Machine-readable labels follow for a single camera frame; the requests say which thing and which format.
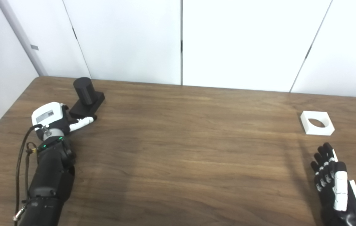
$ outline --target cable connector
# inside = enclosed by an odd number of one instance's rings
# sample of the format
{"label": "cable connector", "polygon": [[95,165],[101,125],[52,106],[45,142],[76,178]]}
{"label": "cable connector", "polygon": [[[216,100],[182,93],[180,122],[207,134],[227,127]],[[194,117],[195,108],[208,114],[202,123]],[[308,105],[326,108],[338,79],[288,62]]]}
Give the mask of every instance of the cable connector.
{"label": "cable connector", "polygon": [[14,222],[18,222],[20,220],[20,217],[22,216],[22,214],[26,211],[27,206],[23,206],[17,213],[15,216],[13,216],[13,221]]}

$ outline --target white square block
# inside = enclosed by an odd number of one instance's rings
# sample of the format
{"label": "white square block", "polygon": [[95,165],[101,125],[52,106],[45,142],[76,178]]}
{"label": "white square block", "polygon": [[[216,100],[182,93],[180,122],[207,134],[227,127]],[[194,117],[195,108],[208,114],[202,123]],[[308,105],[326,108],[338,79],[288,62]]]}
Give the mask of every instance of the white square block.
{"label": "white square block", "polygon": [[[313,125],[310,123],[310,119],[322,122],[325,127],[322,128]],[[305,133],[308,135],[330,136],[334,132],[334,126],[327,112],[304,110],[301,114],[301,121],[305,129]]]}

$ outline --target black finger segment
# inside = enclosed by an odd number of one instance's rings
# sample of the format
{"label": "black finger segment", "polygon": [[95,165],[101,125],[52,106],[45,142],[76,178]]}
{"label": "black finger segment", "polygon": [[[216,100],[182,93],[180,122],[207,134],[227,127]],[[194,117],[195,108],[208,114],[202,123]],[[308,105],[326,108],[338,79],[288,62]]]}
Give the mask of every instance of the black finger segment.
{"label": "black finger segment", "polygon": [[312,169],[315,173],[319,172],[319,165],[315,161],[312,161],[310,163],[310,166],[312,167]]}

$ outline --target robotic arm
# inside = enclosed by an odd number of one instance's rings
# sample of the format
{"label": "robotic arm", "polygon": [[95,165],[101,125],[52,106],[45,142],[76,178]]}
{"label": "robotic arm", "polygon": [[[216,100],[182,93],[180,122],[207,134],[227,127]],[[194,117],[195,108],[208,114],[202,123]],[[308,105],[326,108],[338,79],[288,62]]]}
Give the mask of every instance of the robotic arm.
{"label": "robotic arm", "polygon": [[[76,154],[66,135],[94,122],[97,119],[94,113],[104,100],[104,94],[94,91],[89,78],[77,79],[74,86],[79,100],[69,112],[65,104],[52,102],[39,107],[31,116],[33,127],[28,134],[34,129],[43,142],[36,148],[37,169],[26,191],[24,205],[13,217],[15,225],[21,219],[20,226],[57,226],[63,204],[71,195]],[[16,210],[19,208],[20,159],[21,153],[16,170]]]}

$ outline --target black cylinder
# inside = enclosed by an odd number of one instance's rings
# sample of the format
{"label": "black cylinder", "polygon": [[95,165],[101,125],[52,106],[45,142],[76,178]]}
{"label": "black cylinder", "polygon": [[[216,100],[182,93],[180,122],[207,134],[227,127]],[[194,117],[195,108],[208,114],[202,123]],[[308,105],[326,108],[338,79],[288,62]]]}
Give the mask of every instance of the black cylinder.
{"label": "black cylinder", "polygon": [[82,104],[91,105],[97,101],[97,96],[90,78],[78,78],[73,82],[73,86]]}

